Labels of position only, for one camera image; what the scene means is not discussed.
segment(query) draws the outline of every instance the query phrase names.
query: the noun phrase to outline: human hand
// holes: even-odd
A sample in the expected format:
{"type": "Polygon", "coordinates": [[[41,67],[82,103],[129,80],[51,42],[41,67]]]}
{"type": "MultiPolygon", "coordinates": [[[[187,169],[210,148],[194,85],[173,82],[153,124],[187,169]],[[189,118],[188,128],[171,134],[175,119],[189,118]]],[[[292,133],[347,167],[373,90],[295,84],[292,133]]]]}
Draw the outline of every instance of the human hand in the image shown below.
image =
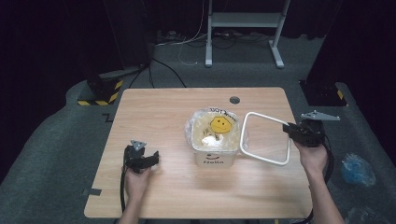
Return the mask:
{"type": "Polygon", "coordinates": [[[151,167],[141,174],[135,173],[132,169],[127,169],[125,174],[125,188],[128,194],[128,201],[141,200],[149,184],[149,174],[151,167]]]}
{"type": "Polygon", "coordinates": [[[323,170],[327,162],[327,151],[323,145],[318,147],[305,147],[298,142],[294,145],[300,151],[300,162],[308,175],[323,176],[323,170]]]}

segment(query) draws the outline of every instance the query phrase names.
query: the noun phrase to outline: white shelf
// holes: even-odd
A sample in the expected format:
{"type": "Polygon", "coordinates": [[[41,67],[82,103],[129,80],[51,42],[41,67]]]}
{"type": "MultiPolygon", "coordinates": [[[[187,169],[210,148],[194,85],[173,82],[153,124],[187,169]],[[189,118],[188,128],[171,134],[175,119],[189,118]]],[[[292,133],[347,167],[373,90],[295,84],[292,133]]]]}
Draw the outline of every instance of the white shelf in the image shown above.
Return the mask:
{"type": "Polygon", "coordinates": [[[277,27],[280,13],[213,12],[212,27],[277,27]]]}

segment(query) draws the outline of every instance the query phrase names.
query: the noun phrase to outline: clear plastic wrap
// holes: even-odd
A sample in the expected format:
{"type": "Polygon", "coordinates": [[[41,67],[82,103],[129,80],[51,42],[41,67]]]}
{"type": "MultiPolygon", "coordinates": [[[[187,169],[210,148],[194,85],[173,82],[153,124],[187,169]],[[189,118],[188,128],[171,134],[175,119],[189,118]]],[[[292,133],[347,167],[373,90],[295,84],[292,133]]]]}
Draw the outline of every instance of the clear plastic wrap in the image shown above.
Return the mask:
{"type": "Polygon", "coordinates": [[[349,184],[370,187],[375,184],[375,175],[370,163],[356,154],[347,154],[343,160],[341,174],[349,184]]]}
{"type": "Polygon", "coordinates": [[[235,154],[240,141],[239,121],[230,111],[208,107],[194,112],[187,120],[185,136],[196,151],[235,154]]]}
{"type": "Polygon", "coordinates": [[[369,207],[352,208],[345,220],[346,224],[389,224],[386,218],[376,214],[375,211],[369,207]]]}

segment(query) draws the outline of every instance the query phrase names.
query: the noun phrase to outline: shelf leg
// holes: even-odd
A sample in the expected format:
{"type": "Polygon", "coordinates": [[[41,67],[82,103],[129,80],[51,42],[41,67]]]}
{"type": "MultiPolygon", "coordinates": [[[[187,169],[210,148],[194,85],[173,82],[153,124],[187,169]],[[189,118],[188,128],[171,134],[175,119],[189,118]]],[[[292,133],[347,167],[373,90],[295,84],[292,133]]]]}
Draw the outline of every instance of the shelf leg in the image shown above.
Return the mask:
{"type": "Polygon", "coordinates": [[[268,42],[270,45],[271,51],[273,52],[276,66],[278,68],[285,67],[285,64],[283,64],[282,58],[280,57],[279,50],[277,49],[277,43],[279,42],[280,34],[282,33],[282,29],[283,29],[283,24],[285,23],[285,19],[288,14],[289,4],[290,4],[290,0],[286,0],[285,6],[283,6],[282,14],[279,17],[279,23],[276,27],[275,39],[270,40],[268,42]]]}
{"type": "Polygon", "coordinates": [[[207,11],[207,40],[205,66],[211,67],[212,62],[212,0],[209,0],[209,9],[207,11]]]}

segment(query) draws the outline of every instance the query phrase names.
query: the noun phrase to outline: white object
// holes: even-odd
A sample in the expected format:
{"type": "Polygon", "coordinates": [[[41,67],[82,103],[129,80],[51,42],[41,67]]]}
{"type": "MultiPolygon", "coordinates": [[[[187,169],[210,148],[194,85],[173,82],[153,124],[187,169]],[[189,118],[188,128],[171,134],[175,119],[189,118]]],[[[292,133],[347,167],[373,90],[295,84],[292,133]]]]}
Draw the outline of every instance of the white object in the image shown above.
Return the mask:
{"type": "MultiPolygon", "coordinates": [[[[263,118],[263,119],[269,119],[269,120],[272,120],[272,121],[274,121],[274,122],[278,122],[278,123],[285,124],[285,125],[288,125],[288,126],[289,126],[289,124],[288,124],[287,122],[283,121],[283,120],[274,119],[274,118],[271,118],[271,117],[268,117],[268,116],[266,116],[266,115],[259,114],[259,113],[256,113],[256,112],[248,112],[248,113],[245,115],[244,123],[243,123],[243,125],[242,125],[241,139],[243,139],[244,136],[245,136],[246,124],[247,124],[247,121],[248,121],[249,116],[252,116],[252,115],[253,115],[253,116],[260,117],[260,118],[263,118]]],[[[280,165],[280,166],[286,165],[286,164],[288,164],[288,162],[289,162],[289,159],[290,159],[290,145],[291,145],[291,138],[289,138],[288,144],[287,144],[286,159],[285,159],[284,161],[274,161],[274,160],[270,160],[270,159],[267,159],[267,158],[264,158],[264,157],[260,157],[260,156],[254,155],[254,154],[252,154],[252,153],[246,151],[246,149],[245,149],[245,146],[246,146],[246,145],[244,144],[244,142],[243,142],[242,140],[240,141],[240,144],[239,144],[240,149],[241,149],[241,151],[242,151],[243,154],[245,154],[245,155],[247,155],[247,156],[249,156],[249,157],[253,157],[253,158],[255,158],[255,159],[258,159],[258,160],[260,160],[260,161],[266,161],[266,162],[270,162],[270,163],[272,163],[272,164],[280,165]]]]}
{"type": "Polygon", "coordinates": [[[219,135],[219,140],[216,140],[216,137],[213,135],[209,135],[202,139],[202,144],[206,147],[221,147],[222,140],[224,139],[223,135],[219,135]]]}

